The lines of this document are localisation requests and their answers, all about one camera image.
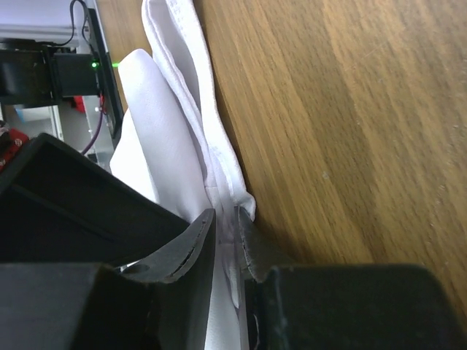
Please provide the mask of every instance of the white cloth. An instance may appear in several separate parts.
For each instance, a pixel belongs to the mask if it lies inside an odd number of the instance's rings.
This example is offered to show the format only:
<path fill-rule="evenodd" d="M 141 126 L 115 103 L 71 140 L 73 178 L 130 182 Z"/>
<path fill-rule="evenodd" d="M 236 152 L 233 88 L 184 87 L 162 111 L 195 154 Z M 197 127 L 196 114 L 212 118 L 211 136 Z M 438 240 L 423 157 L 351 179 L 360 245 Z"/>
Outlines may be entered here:
<path fill-rule="evenodd" d="M 215 271 L 205 349 L 241 348 L 236 291 L 234 206 L 252 219 L 255 201 L 217 112 L 211 63 L 191 0 L 144 0 L 142 20 L 153 49 L 119 66 L 128 111 L 112 173 L 139 193 L 192 222 L 217 213 Z"/>

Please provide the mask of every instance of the wood grain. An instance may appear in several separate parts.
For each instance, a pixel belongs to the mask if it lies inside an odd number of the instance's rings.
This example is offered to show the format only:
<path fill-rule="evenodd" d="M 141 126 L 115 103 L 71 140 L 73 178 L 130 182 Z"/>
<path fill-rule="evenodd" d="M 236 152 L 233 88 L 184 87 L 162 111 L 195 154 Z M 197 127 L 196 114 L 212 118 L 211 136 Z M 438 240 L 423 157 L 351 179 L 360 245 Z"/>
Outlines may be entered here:
<path fill-rule="evenodd" d="M 306 263 L 424 265 L 465 326 L 466 2 L 195 0 L 260 229 Z M 99 5 L 138 47 L 128 0 Z"/>

